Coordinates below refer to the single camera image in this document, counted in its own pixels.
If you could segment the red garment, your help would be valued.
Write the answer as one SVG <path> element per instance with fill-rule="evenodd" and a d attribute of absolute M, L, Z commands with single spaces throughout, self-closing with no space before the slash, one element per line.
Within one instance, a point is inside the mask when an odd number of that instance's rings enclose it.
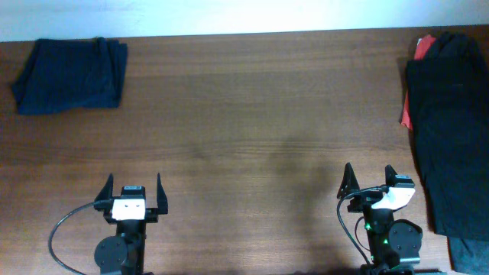
<path fill-rule="evenodd" d="M 414 60 L 422 60 L 429 48 L 436 42 L 436 38 L 433 37 L 431 34 L 427 34 L 424 37 L 421 37 L 418 39 L 417 44 L 416 44 L 416 49 L 413 55 Z M 413 130 L 413 124 L 411 122 L 410 118 L 410 111 L 409 111 L 409 95 L 406 93 L 405 98 L 404 98 L 404 103 L 403 103 L 403 112 L 401 115 L 400 119 L 400 124 L 410 131 Z"/>

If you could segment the folded navy blue garment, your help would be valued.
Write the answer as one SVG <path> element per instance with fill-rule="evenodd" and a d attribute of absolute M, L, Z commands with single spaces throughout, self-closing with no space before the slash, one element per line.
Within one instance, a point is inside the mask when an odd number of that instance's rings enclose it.
<path fill-rule="evenodd" d="M 37 40 L 11 85 L 17 111 L 50 115 L 72 108 L 117 108 L 127 62 L 128 45 L 118 40 Z"/>

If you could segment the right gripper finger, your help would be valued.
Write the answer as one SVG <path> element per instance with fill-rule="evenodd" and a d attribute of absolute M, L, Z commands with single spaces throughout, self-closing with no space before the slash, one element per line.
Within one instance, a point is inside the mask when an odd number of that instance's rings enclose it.
<path fill-rule="evenodd" d="M 355 172 L 350 163 L 346 163 L 342 183 L 339 187 L 337 198 L 344 199 L 347 195 L 360 190 Z"/>
<path fill-rule="evenodd" d="M 395 186 L 397 184 L 397 172 L 390 164 L 385 166 L 385 182 L 387 186 Z"/>

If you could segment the black shorts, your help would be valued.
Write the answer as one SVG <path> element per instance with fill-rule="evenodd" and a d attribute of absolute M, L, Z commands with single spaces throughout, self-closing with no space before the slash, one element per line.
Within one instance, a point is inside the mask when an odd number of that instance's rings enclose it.
<path fill-rule="evenodd" d="M 475 39 L 444 33 L 406 65 L 416 161 L 436 233 L 488 239 L 488 68 Z"/>

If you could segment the dark grey garment at corner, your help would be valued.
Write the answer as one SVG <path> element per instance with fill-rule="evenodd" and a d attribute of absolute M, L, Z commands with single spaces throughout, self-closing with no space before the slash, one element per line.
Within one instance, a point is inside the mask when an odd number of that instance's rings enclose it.
<path fill-rule="evenodd" d="M 452 269 L 459 273 L 488 275 L 488 242 L 448 237 Z"/>

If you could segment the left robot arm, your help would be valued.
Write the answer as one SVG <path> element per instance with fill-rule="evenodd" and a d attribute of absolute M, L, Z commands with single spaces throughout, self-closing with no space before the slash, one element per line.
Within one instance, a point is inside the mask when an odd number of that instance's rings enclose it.
<path fill-rule="evenodd" d="M 167 195 L 157 176 L 157 206 L 148 207 L 143 186 L 125 186 L 119 196 L 113 195 L 114 177 L 110 175 L 94 200 L 94 209 L 116 226 L 113 236 L 96 246 L 94 261 L 104 275 L 143 275 L 148 223 L 157 223 L 168 213 Z"/>

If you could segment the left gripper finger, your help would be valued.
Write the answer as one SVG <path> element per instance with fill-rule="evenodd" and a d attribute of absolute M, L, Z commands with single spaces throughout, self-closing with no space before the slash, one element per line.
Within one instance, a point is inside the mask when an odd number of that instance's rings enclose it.
<path fill-rule="evenodd" d="M 168 214 L 168 200 L 167 195 L 164 191 L 160 174 L 157 174 L 157 214 L 167 215 Z"/>
<path fill-rule="evenodd" d="M 99 194 L 97 195 L 97 197 L 94 200 L 95 204 L 93 207 L 95 210 L 106 210 L 106 209 L 110 209 L 112 207 L 113 183 L 114 183 L 114 177 L 110 173 L 105 185 L 102 187 Z"/>

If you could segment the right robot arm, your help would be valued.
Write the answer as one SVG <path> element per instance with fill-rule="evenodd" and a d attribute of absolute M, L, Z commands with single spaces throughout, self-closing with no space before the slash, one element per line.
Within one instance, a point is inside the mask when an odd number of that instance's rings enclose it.
<path fill-rule="evenodd" d="M 362 189 L 353 167 L 345 165 L 339 187 L 336 215 L 342 229 L 365 260 L 357 274 L 414 274 L 413 266 L 420 262 L 423 230 L 406 219 L 393 214 L 406 207 L 415 193 L 415 183 L 407 175 L 385 166 L 385 184 Z M 368 239 L 368 251 L 347 229 L 341 214 L 342 204 L 348 201 L 349 213 L 360 213 Z"/>

